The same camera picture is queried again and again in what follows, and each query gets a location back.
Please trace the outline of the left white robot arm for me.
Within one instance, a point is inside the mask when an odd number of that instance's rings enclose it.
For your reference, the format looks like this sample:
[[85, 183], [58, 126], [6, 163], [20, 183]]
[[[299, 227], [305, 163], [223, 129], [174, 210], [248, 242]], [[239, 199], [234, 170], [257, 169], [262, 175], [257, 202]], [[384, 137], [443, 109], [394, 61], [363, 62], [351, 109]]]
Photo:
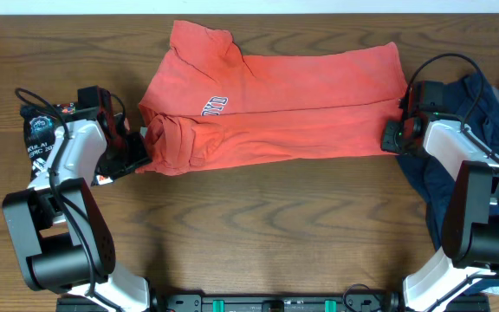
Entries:
[[82, 296], [108, 311], [148, 311], [149, 283], [117, 263], [112, 235], [90, 191], [106, 149], [94, 120], [58, 127], [38, 176], [3, 200], [4, 219], [30, 289]]

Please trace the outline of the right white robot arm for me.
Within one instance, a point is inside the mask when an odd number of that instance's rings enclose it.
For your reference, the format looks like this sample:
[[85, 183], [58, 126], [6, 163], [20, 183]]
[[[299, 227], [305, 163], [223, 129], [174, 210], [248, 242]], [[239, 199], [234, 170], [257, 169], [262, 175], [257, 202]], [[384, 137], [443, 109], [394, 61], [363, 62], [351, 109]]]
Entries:
[[499, 280], [499, 156], [463, 122], [437, 116], [388, 121], [380, 146], [391, 153], [425, 152], [455, 182], [441, 246], [403, 281], [403, 308], [444, 311], [476, 283]]

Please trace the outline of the orange soccer t-shirt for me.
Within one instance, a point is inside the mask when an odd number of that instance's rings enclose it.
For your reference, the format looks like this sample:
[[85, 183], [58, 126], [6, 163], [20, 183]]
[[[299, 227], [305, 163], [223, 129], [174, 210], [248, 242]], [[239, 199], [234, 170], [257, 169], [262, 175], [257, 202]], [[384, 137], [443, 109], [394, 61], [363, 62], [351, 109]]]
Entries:
[[222, 29], [176, 21], [139, 103], [149, 172], [380, 154], [406, 88], [396, 44], [320, 56], [244, 55]]

